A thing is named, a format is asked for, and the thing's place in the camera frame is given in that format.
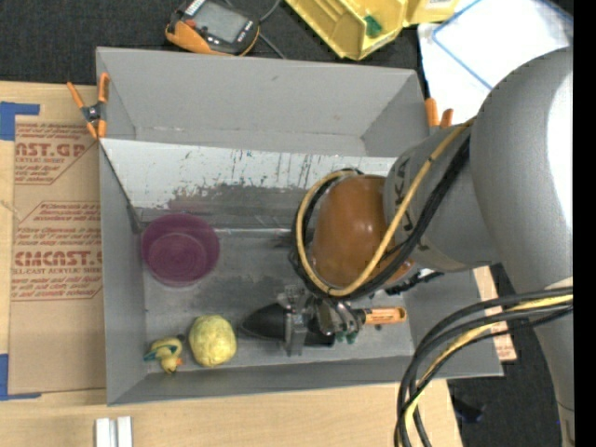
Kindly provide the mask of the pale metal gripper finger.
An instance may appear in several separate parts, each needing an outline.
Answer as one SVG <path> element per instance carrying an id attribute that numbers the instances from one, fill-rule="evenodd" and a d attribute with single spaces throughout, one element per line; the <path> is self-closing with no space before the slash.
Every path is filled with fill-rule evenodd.
<path id="1" fill-rule="evenodd" d="M 305 310 L 307 290 L 302 285 L 286 285 L 278 295 L 278 304 L 287 312 L 301 314 Z"/>
<path id="2" fill-rule="evenodd" d="M 303 316 L 287 312 L 284 315 L 284 348 L 289 357 L 302 355 L 305 338 L 306 326 Z"/>

